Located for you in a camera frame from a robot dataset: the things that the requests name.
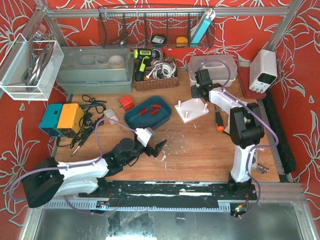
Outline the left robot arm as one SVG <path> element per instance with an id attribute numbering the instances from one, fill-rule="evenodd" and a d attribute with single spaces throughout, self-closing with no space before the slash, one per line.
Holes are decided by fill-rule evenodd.
<path id="1" fill-rule="evenodd" d="M 124 166 L 132 166 L 141 154 L 157 157 L 166 144 L 163 140 L 151 147 L 137 138 L 123 138 L 115 147 L 91 160 L 57 162 L 48 157 L 22 179 L 29 208 L 41 207 L 55 197 L 73 194 L 97 195 L 107 189 L 103 179 L 120 173 Z"/>

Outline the metal L-shaped bracket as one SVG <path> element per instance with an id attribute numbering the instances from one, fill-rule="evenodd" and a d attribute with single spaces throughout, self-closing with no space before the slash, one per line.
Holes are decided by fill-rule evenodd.
<path id="1" fill-rule="evenodd" d="M 264 165 L 262 165 L 260 163 L 257 164 L 257 169 L 259 170 L 259 172 L 261 174 L 265 174 L 265 173 L 267 173 L 269 171 L 268 167 L 266 167 L 266 166 L 264 166 Z"/>

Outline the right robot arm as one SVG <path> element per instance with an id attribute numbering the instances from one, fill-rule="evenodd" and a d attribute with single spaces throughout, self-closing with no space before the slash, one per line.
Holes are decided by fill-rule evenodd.
<path id="1" fill-rule="evenodd" d="M 227 192 L 236 196 L 252 185 L 251 167 L 255 155 L 253 147 L 265 135 L 259 122 L 261 112 L 255 102 L 246 103 L 232 96 L 219 83 L 213 83 L 207 69 L 195 72 L 196 85 L 191 87 L 193 98 L 202 98 L 228 114 L 229 136 L 235 145 L 234 163 L 228 176 Z"/>

